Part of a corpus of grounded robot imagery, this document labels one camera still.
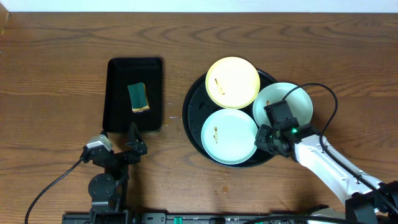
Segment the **pale green plate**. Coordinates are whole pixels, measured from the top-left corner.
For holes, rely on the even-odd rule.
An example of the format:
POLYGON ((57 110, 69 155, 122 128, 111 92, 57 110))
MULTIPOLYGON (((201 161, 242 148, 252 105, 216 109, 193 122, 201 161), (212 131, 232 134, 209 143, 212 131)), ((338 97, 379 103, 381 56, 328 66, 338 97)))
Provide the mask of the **pale green plate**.
MULTIPOLYGON (((294 87, 296 85, 293 83, 279 82, 266 86, 259 92, 252 106, 254 120, 258 126, 270 125, 264 107, 282 100, 294 87)), ((305 90, 296 89, 285 100, 289 104, 292 114, 298 119, 300 126, 311 121, 313 104, 305 90)))

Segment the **green yellow sponge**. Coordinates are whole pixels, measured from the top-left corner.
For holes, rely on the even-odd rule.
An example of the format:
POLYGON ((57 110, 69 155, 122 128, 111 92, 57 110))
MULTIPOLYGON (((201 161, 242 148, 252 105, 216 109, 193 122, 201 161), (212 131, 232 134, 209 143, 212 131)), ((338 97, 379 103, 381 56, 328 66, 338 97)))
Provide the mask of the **green yellow sponge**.
POLYGON ((146 94, 146 86, 144 83, 139 82, 128 85, 127 89, 133 113, 141 113, 150 109, 146 94))

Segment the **light blue plate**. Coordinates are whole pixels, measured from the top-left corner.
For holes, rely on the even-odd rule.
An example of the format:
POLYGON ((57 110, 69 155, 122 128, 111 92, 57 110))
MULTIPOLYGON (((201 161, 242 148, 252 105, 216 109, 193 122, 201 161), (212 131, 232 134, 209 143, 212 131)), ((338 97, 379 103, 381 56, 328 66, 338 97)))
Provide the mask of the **light blue plate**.
POLYGON ((258 127, 245 112, 222 109, 211 114, 201 129, 201 142, 217 162, 235 165, 247 161, 257 150, 254 145, 258 127))

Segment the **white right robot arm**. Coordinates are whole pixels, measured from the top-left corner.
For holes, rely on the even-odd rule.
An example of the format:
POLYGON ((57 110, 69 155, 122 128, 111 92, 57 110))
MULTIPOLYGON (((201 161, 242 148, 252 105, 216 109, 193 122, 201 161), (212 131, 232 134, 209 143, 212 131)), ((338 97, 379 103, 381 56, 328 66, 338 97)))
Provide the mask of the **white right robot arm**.
POLYGON ((312 171, 343 203, 345 219, 358 223, 397 223, 397 181, 388 184, 363 172, 341 155, 311 124, 288 121, 261 125, 258 149, 291 158, 312 171))

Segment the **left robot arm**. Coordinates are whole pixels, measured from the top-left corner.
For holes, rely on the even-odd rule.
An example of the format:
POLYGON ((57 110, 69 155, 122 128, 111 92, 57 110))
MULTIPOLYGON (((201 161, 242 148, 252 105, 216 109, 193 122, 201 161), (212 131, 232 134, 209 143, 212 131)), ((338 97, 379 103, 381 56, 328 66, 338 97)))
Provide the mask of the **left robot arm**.
POLYGON ((89 140, 80 156, 84 163, 91 161, 104 172, 94 176, 88 184, 91 197, 89 223, 140 223, 139 215, 127 208, 126 197, 129 166, 147 154, 137 125, 132 122, 127 132, 128 150, 115 153, 106 131, 89 140))

